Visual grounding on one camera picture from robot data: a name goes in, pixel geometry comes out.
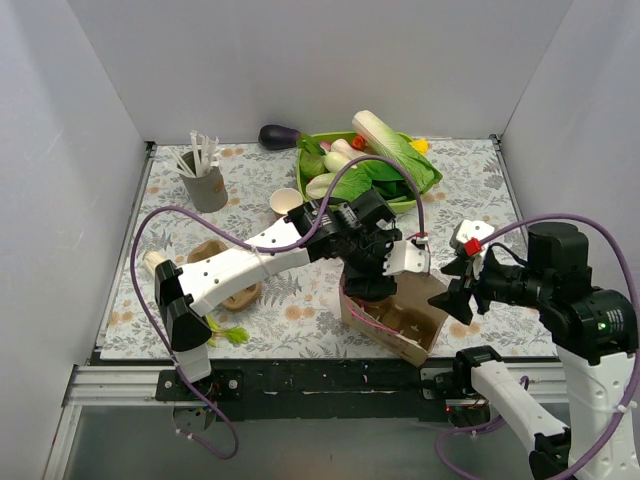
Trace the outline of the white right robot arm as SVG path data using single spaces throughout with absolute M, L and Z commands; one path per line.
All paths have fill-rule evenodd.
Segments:
M 526 448 L 537 479 L 635 479 L 637 300 L 593 285 L 588 239 L 576 225 L 553 215 L 527 233 L 526 256 L 504 265 L 494 229 L 461 222 L 450 240 L 455 259 L 443 268 L 450 284 L 430 304 L 465 324 L 494 303 L 536 310 L 563 367 L 570 422 L 548 413 L 489 346 L 457 352 L 429 387 L 488 400 Z

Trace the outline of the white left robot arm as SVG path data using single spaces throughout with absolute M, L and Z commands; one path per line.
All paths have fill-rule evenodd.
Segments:
M 368 300 L 396 293 L 388 263 L 403 244 L 395 214 L 374 190 L 352 202 L 311 200 L 290 210 L 242 247 L 182 267 L 166 260 L 155 269 L 155 302 L 181 372 L 178 387 L 193 400 L 213 386 L 206 317 L 224 300 L 281 272 L 318 260 L 340 259 L 347 291 Z

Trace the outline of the pink paper cake bag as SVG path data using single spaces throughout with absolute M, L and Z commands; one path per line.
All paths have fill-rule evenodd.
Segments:
M 419 367 L 430 356 L 448 314 L 428 300 L 446 291 L 433 275 L 402 273 L 397 292 L 380 301 L 340 294 L 341 320 L 409 364 Z

